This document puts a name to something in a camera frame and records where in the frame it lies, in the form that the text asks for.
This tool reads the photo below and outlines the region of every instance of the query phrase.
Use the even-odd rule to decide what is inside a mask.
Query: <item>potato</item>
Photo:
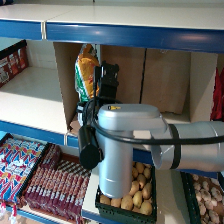
[[[112,198],[111,199],[111,206],[120,208],[120,206],[121,206],[121,198]]]
[[[146,166],[146,167],[148,167],[148,168],[152,168],[152,165],[149,165],[149,164],[146,164],[146,163],[144,163],[144,165]]]
[[[146,183],[146,178],[145,178],[145,176],[142,175],[142,174],[139,174],[139,175],[138,175],[138,178],[137,178],[137,181],[139,182],[140,189],[143,189],[143,187],[145,186],[145,183]]]
[[[132,211],[133,211],[133,212],[137,212],[137,213],[140,213],[140,210],[139,210],[139,208],[137,208],[137,207],[135,207],[135,206],[134,206],[134,208],[132,209]]]
[[[142,204],[142,192],[141,191],[137,191],[133,197],[133,203],[134,206],[136,206],[137,208],[141,207]]]
[[[143,202],[140,208],[140,212],[144,215],[151,215],[152,214],[152,205],[148,202]]]
[[[138,170],[135,167],[132,167],[132,175],[134,178],[137,178],[138,176]]]
[[[144,199],[149,199],[150,195],[151,195],[151,192],[152,192],[152,184],[151,183],[147,183],[145,185],[145,187],[143,188],[143,190],[142,190],[142,197]]]
[[[149,199],[144,199],[145,202],[148,202],[150,204],[152,204],[152,198],[149,198]]]
[[[136,163],[136,169],[138,170],[139,173],[143,173],[144,168],[145,166],[143,163]]]
[[[133,181],[131,184],[131,190],[128,193],[131,196],[134,196],[134,194],[139,190],[139,183],[138,181]]]
[[[148,167],[146,167],[143,171],[143,174],[147,179],[149,179],[151,177],[151,170]]]
[[[131,195],[125,195],[121,200],[121,208],[131,211],[133,208],[133,201]]]
[[[102,194],[100,196],[100,203],[110,205],[110,198]]]

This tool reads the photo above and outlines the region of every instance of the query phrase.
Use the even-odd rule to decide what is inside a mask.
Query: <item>crate of potatoes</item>
[[[155,167],[133,162],[132,187],[123,198],[111,199],[97,190],[95,205],[102,217],[122,223],[156,223]]]
[[[224,223],[224,194],[216,179],[181,173],[192,224]]]

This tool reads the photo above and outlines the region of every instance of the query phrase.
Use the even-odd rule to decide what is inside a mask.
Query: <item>white shelf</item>
[[[57,218],[57,217],[54,217],[53,215],[51,216],[51,215],[44,214],[44,213],[42,213],[42,212],[36,212],[36,211],[30,209],[30,207],[29,207],[28,205],[22,207],[20,210],[22,210],[22,211],[24,211],[24,212],[28,212],[28,213],[30,213],[30,214],[33,214],[33,215],[35,215],[35,216],[37,216],[37,217],[39,216],[39,217],[41,217],[41,218],[51,220],[51,221],[53,221],[53,222],[55,222],[55,223],[60,223],[60,224],[70,224],[70,222],[64,221],[64,220],[59,219],[59,218]]]
[[[57,70],[25,69],[0,89],[0,119],[59,134],[67,132]]]
[[[71,7],[65,5],[15,4],[1,7],[0,19],[45,22],[68,11],[71,11]]]
[[[95,207],[96,191],[99,185],[99,171],[92,171],[85,200],[82,207],[90,219],[93,215],[98,222],[103,222],[98,209]],[[184,196],[183,184],[178,171],[156,170],[157,191],[157,224],[190,224],[189,214]]]
[[[133,4],[75,5],[73,11],[48,22],[224,29],[224,4]]]

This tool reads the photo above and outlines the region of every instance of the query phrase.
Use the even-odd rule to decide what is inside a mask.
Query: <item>white wall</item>
[[[0,37],[0,50],[19,41],[20,39]],[[27,56],[30,67],[56,69],[53,42],[27,40]]]

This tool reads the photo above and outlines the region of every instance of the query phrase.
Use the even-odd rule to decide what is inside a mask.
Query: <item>robotic arm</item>
[[[106,84],[110,83],[111,79],[106,80]],[[218,180],[224,190],[224,123],[167,124],[156,107],[143,104],[103,105],[97,114],[98,122],[94,111],[92,114],[93,127],[79,130],[79,158],[87,169],[98,164],[99,186],[104,195],[121,198],[130,191],[133,144],[151,145],[157,169],[220,172]],[[134,139],[135,130],[149,130],[151,139]]]
[[[133,138],[134,130],[149,130],[152,138],[171,141],[224,135],[222,122],[168,125],[156,107],[143,104],[104,105],[98,113],[98,125],[108,133],[108,137],[105,137],[96,130],[96,153],[100,148],[103,155],[102,161],[96,161],[96,164],[99,162],[99,186],[103,194],[111,198],[121,198],[130,191],[133,145],[113,140],[109,135]],[[80,152],[81,164],[84,151]],[[198,169],[208,172],[224,170],[224,143],[152,145],[151,153],[157,169]]]

